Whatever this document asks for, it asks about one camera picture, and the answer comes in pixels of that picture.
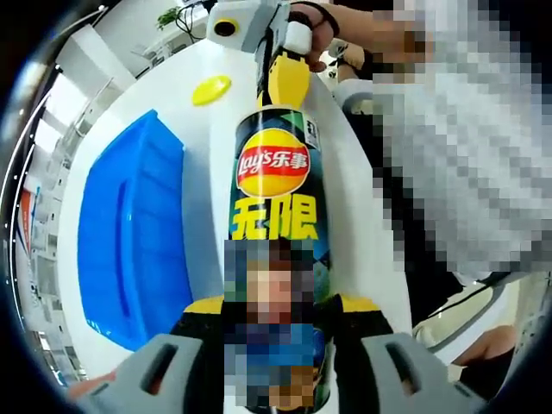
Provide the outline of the person's right hand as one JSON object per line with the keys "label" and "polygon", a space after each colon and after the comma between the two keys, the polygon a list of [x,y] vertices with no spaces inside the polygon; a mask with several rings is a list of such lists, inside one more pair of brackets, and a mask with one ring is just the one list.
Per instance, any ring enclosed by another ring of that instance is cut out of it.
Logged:
{"label": "person's right hand", "polygon": [[320,58],[334,39],[348,45],[343,61],[355,70],[367,65],[367,51],[373,41],[373,13],[331,3],[294,2],[292,12],[306,15],[312,26],[310,51],[305,61],[312,72],[322,72],[326,64]]}

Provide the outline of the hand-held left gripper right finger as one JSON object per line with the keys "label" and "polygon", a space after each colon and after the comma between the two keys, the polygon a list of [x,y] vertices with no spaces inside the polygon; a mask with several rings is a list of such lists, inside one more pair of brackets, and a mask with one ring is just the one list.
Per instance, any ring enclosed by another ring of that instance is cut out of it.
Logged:
{"label": "hand-held left gripper right finger", "polygon": [[394,333],[370,299],[334,296],[340,413],[478,413],[483,398],[410,335]]}

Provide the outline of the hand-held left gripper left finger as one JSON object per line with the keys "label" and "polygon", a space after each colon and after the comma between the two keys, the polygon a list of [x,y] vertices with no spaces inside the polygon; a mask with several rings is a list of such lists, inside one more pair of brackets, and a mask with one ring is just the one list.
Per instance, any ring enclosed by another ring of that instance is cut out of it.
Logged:
{"label": "hand-held left gripper left finger", "polygon": [[171,333],[112,370],[114,381],[69,400],[82,413],[223,413],[224,321],[222,297],[188,305]]}

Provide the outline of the person's left hand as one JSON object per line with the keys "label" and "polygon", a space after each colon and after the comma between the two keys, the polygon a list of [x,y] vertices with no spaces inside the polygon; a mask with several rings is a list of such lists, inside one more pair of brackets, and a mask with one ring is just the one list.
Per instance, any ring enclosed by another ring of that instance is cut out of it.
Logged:
{"label": "person's left hand", "polygon": [[111,371],[105,375],[99,376],[95,379],[88,379],[81,381],[73,386],[71,386],[66,391],[66,396],[71,399],[79,398],[80,396],[93,391],[98,386],[106,382],[112,382],[116,379],[116,371]]}

